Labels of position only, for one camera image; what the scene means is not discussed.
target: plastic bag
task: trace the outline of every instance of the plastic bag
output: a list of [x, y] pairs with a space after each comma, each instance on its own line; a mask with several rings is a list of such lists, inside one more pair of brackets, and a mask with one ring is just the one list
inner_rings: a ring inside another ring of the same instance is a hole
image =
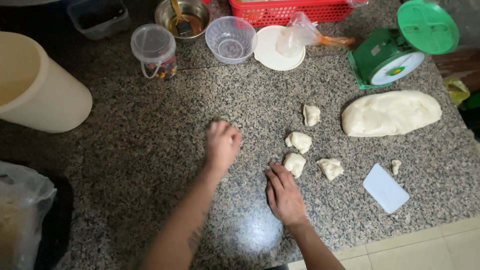
[[348, 47], [354, 43], [352, 37], [325, 37], [301, 11], [295, 12], [287, 27], [282, 30], [276, 42], [276, 50], [286, 58], [300, 54], [307, 45], [324, 44], [335, 47]]
[[351, 8], [357, 8], [368, 4], [368, 0], [345, 0]]
[[34, 268], [42, 221], [56, 192], [35, 170], [0, 161], [0, 269]]
[[444, 85], [448, 89], [448, 93], [450, 94], [450, 99], [455, 104], [455, 106], [459, 106], [464, 100], [470, 97], [470, 91], [468, 90], [467, 86], [460, 81], [460, 79], [455, 77], [450, 77], [444, 79]]

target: beige container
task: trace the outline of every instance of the beige container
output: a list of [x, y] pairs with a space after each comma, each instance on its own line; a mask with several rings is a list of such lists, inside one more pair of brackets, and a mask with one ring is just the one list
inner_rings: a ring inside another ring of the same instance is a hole
[[80, 125], [92, 95], [33, 39], [0, 32], [0, 119], [50, 133]]

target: small dough piece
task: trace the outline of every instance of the small dough piece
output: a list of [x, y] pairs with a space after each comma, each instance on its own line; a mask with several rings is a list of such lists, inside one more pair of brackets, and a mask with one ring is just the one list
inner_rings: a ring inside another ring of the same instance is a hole
[[301, 132], [294, 131], [288, 135], [285, 139], [285, 143], [288, 147], [295, 146], [300, 154], [305, 154], [310, 149], [310, 145], [312, 145], [312, 138]]
[[315, 106], [303, 105], [303, 117], [305, 117], [305, 126], [313, 126], [320, 121], [320, 108]]
[[415, 90], [365, 96], [342, 113], [343, 131], [352, 137], [401, 135], [440, 120], [442, 109], [431, 96]]
[[317, 164], [330, 181], [343, 174], [344, 171], [340, 161], [336, 159], [321, 159], [317, 161]]
[[393, 172], [393, 175], [397, 175], [398, 174], [398, 168], [400, 167], [400, 165], [402, 165], [402, 162], [399, 161], [399, 160], [392, 160], [392, 172]]
[[293, 177], [299, 178], [301, 175], [301, 171], [303, 170], [303, 166], [307, 160], [299, 154], [290, 153], [285, 157], [285, 161], [283, 162], [283, 166], [287, 171], [293, 174]]

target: white floor tile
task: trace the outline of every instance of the white floor tile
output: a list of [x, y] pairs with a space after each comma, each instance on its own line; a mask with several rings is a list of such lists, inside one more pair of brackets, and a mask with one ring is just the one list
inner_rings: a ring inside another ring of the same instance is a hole
[[372, 270], [368, 255], [340, 261], [346, 270]]
[[359, 257], [362, 255], [367, 255], [367, 249], [365, 245], [360, 245], [352, 248], [347, 248], [333, 253], [338, 260], [346, 260], [354, 257]]
[[303, 270], [307, 268], [304, 260], [294, 261], [288, 264], [288, 270]]
[[480, 269], [480, 229], [446, 236], [456, 270]]
[[401, 247], [404, 245], [410, 245], [414, 243], [420, 243], [423, 241], [428, 241], [428, 240], [441, 238], [441, 237], [442, 237], [442, 231], [440, 230], [439, 227], [435, 227], [427, 230], [408, 233], [401, 236], [396, 236], [393, 238], [368, 243], [365, 246], [367, 248], [367, 252], [370, 254], [370, 253], [375, 253], [382, 250]]
[[480, 229], [480, 216], [440, 226], [444, 236]]
[[443, 238], [368, 255], [373, 270], [454, 270]]

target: hand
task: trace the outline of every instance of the hand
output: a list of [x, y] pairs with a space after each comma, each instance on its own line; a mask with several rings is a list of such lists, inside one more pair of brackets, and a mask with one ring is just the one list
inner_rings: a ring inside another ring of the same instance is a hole
[[293, 175], [278, 162], [269, 164], [272, 171], [265, 170], [268, 177], [267, 198], [273, 215], [285, 226], [309, 222], [305, 202]]
[[240, 149], [240, 131], [227, 121], [212, 122], [206, 133], [206, 165], [223, 176]]

